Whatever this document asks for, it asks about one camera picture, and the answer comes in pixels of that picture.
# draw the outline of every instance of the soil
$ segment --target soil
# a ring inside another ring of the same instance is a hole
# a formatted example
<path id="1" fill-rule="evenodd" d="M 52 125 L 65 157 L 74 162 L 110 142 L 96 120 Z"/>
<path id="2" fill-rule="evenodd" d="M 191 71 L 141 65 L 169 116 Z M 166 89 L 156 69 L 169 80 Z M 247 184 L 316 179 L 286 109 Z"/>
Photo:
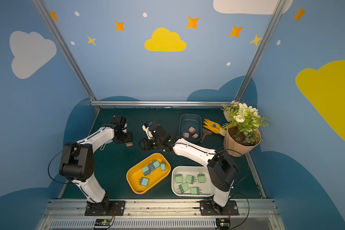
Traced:
<path id="1" fill-rule="evenodd" d="M 245 140 L 245 135 L 243 132 L 239 133 L 237 137 L 235 137 L 235 134 L 237 134 L 238 127 L 234 126 L 228 130 L 228 133 L 230 137 L 238 144 L 244 145 L 244 146 L 255 146 L 256 142 L 253 143 L 246 143 L 243 142 Z"/>

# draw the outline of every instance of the robotic arm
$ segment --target robotic arm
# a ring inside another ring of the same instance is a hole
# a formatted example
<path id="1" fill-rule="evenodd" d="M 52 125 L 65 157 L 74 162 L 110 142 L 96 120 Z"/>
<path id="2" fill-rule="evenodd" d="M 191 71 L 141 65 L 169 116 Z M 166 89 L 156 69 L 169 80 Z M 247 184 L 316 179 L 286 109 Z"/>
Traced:
<path id="1" fill-rule="evenodd" d="M 132 133 L 127 132 L 125 117 L 115 116 L 110 124 L 88 137 L 64 145 L 59 174 L 76 184 L 87 197 L 86 216 L 101 216 L 110 212 L 107 192 L 94 176 L 93 159 L 93 153 L 109 140 L 116 144 L 133 141 Z"/>
<path id="2" fill-rule="evenodd" d="M 179 136 L 170 136 L 158 123 L 146 123 L 142 128 L 147 134 L 147 138 L 142 139 L 139 143 L 139 147 L 143 150 L 148 151 L 154 148 L 164 152 L 173 150 L 176 155 L 185 156 L 206 166 L 212 184 L 216 187 L 213 196 L 214 205 L 219 210 L 225 207 L 230 199 L 231 186 L 238 173 L 237 167 L 227 151 L 216 153 L 214 149 L 194 145 Z"/>

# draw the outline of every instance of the yellow star decal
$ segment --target yellow star decal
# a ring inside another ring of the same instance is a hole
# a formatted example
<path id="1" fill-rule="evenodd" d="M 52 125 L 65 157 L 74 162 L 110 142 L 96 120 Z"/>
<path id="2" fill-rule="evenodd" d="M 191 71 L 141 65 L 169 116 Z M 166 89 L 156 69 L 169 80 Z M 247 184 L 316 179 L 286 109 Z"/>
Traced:
<path id="1" fill-rule="evenodd" d="M 121 22 L 121 23 L 119 23 L 119 22 L 117 22 L 117 21 L 115 21 L 115 23 L 116 23 L 116 31 L 118 31 L 118 30 L 123 30 L 124 31 L 124 22 Z"/>
<path id="2" fill-rule="evenodd" d="M 302 8 L 300 7 L 298 13 L 297 13 L 293 18 L 295 18 L 296 20 L 299 21 L 300 18 L 303 16 L 303 14 L 304 14 L 305 12 L 307 12 L 307 11 L 306 11 L 306 10 L 302 10 Z"/>
<path id="3" fill-rule="evenodd" d="M 87 36 L 87 38 L 89 39 L 89 41 L 88 41 L 87 43 L 92 43 L 92 44 L 96 45 L 96 44 L 94 43 L 94 41 L 96 40 L 96 38 L 90 39 L 88 36 Z"/>
<path id="4" fill-rule="evenodd" d="M 51 12 L 51 17 L 55 20 L 55 21 L 59 21 L 56 17 L 56 12 Z"/>
<path id="5" fill-rule="evenodd" d="M 262 38 L 258 38 L 256 35 L 256 39 L 254 39 L 253 41 L 251 41 L 250 43 L 255 43 L 256 46 L 258 45 L 259 40 L 261 40 Z"/>
<path id="6" fill-rule="evenodd" d="M 235 26 L 233 26 L 233 27 L 232 27 L 232 32 L 231 32 L 231 34 L 229 35 L 229 37 L 231 37 L 231 36 L 239 37 L 239 33 L 240 33 L 240 31 L 241 31 L 242 28 L 243 28 L 243 27 L 241 27 L 241 28 L 236 28 Z"/>
<path id="7" fill-rule="evenodd" d="M 188 16 L 188 18 L 189 18 L 189 23 L 186 26 L 186 28 L 188 29 L 188 28 L 192 27 L 194 29 L 197 29 L 197 21 L 199 20 L 199 18 L 194 19 L 194 18 L 191 18 L 189 16 Z"/>

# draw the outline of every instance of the black mounting plate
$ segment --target black mounting plate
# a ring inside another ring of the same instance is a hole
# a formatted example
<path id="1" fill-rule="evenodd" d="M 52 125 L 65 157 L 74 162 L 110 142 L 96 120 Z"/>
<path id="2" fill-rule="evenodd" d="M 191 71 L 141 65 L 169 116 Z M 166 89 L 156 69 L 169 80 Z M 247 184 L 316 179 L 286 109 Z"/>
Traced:
<path id="1" fill-rule="evenodd" d="M 202 216 L 229 216 L 229 209 L 232 216 L 239 216 L 238 206 L 235 200 L 229 200 L 225 207 L 222 208 L 222 213 L 217 214 L 213 210 L 213 205 L 211 200 L 201 200 L 199 201 L 200 214 Z"/>
<path id="2" fill-rule="evenodd" d="M 124 214 L 124 200 L 110 200 L 110 206 L 115 209 L 115 216 L 122 216 Z"/>
<path id="3" fill-rule="evenodd" d="M 109 212 L 105 215 L 102 215 L 101 213 L 93 213 L 94 209 L 86 209 L 86 212 L 84 213 L 85 216 L 112 216 L 114 215 L 114 211 L 112 208 L 115 209 L 115 216 L 122 216 L 124 214 L 124 208 L 125 208 L 125 201 L 124 200 L 110 200 L 109 205 Z"/>

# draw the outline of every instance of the beige plant pot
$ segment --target beige plant pot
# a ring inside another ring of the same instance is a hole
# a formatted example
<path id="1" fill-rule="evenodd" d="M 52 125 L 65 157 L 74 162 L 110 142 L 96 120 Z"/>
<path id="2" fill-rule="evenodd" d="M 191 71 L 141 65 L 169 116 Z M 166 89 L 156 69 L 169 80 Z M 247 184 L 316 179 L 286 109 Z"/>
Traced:
<path id="1" fill-rule="evenodd" d="M 256 133 L 258 134 L 258 136 L 261 136 L 261 133 L 258 130 L 256 131 Z M 232 139 L 231 136 L 229 135 L 228 130 L 226 130 L 226 135 L 225 135 L 225 138 L 224 138 L 224 148 L 225 149 L 229 149 L 229 150 L 227 150 L 227 152 L 231 156 L 240 157 L 240 156 L 248 153 L 250 150 L 252 150 L 257 145 L 259 145 L 260 142 L 261 142 L 260 140 L 256 140 L 256 142 L 255 142 L 256 145 L 255 146 L 244 146 L 244 145 L 241 145 L 241 144 L 235 142 L 235 140 Z M 235 151 L 238 151 L 242 155 L 240 155 L 237 152 L 231 151 L 231 149 L 235 150 Z"/>

